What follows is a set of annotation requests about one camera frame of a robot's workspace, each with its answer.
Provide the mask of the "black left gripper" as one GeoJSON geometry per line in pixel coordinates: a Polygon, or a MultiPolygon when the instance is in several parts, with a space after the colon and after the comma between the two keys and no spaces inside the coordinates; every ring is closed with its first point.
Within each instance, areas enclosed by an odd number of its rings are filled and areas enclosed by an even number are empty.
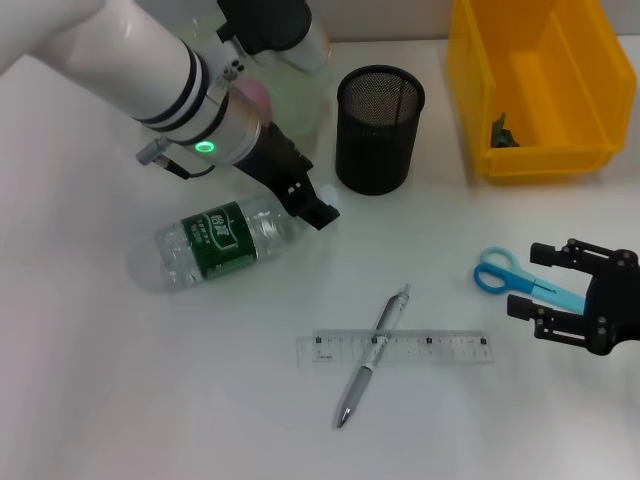
{"type": "Polygon", "coordinates": [[[273,122],[261,126],[252,150],[234,166],[277,197],[296,231],[309,226],[321,230],[340,215],[334,206],[334,188],[325,185],[317,190],[311,184],[307,174],[313,167],[311,161],[273,122]]]}

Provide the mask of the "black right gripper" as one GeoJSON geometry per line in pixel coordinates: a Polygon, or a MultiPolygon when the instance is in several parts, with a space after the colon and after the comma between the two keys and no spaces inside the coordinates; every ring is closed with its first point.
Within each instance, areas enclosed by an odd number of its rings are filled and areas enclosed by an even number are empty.
{"type": "Polygon", "coordinates": [[[599,356],[639,340],[639,259],[629,250],[609,251],[576,239],[559,249],[533,243],[530,262],[592,274],[583,314],[560,311],[510,294],[507,315],[533,321],[534,337],[588,350],[599,356]]]}

